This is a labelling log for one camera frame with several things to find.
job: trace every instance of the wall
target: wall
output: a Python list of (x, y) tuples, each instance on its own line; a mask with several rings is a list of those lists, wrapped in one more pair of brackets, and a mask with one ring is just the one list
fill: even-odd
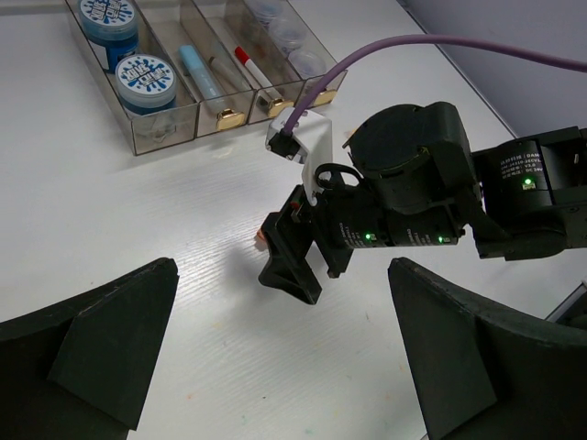
[[(429, 33), (587, 61), (585, 0), (401, 0)], [(516, 134), (587, 127), (587, 75), (473, 49), (447, 54)]]

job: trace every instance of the red marker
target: red marker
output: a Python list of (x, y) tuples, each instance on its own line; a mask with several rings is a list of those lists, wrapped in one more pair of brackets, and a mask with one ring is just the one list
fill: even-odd
[(247, 55), (247, 52), (245, 52), (240, 46), (237, 46), (235, 49), (235, 55), (237, 56), (237, 59), (240, 61), (240, 63), (247, 68), (247, 70), (262, 88), (265, 89), (268, 87), (273, 87), (273, 84), (271, 81), (269, 81), (269, 78), (267, 78), (263, 72), (260, 71), (259, 67), (257, 67), (257, 64), (254, 63), (249, 55)]

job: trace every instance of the table surface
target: table surface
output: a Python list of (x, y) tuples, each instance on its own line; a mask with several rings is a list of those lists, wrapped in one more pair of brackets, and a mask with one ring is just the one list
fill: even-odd
[[(392, 0), (293, 0), (335, 58), (419, 33)], [(544, 316), (579, 283), (584, 251), (480, 261), (458, 247), (358, 251), (316, 306), (266, 289), (254, 235), (300, 181), (265, 151), (267, 125), (133, 158), (70, 39), (65, 16), (0, 17), (0, 322), (85, 292), (157, 257), (181, 274), (132, 440), (419, 439), (425, 427), (386, 269), (409, 257), (462, 286)], [(511, 138), (434, 47), (353, 66), (335, 102), (335, 145), (389, 105), (444, 100), (472, 149)], [(335, 159), (347, 161), (341, 148)]]

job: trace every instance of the purple cable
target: purple cable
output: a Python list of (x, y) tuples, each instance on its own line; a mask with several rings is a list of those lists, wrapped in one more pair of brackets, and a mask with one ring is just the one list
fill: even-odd
[(374, 41), (367, 46), (355, 50), (347, 58), (336, 64), (330, 69), (320, 81), (308, 92), (308, 94), (300, 101), (293, 110), (290, 117), (283, 126), (282, 133), (284, 135), (291, 135), (294, 131), (295, 123), (298, 121), (306, 108), (314, 102), (321, 91), (326, 89), (337, 76), (339, 76), (350, 65), (354, 64), (361, 58), (376, 52), (377, 50), (392, 48), (393, 46), (403, 46), (406, 44), (449, 44), (452, 46), (464, 46), (466, 48), (474, 48), (481, 50), (488, 50), (490, 52), (502, 53), (511, 57), (521, 58), (523, 60), (538, 62), (548, 66), (565, 69), (568, 71), (587, 72), (587, 62), (568, 60), (559, 57), (553, 57), (546, 53), (535, 52), (533, 50), (521, 49), (515, 46), (507, 46), (499, 43), (492, 43), (483, 39), (472, 39), (463, 37), (453, 37), (451, 35), (403, 35), (401, 37), (391, 37)]

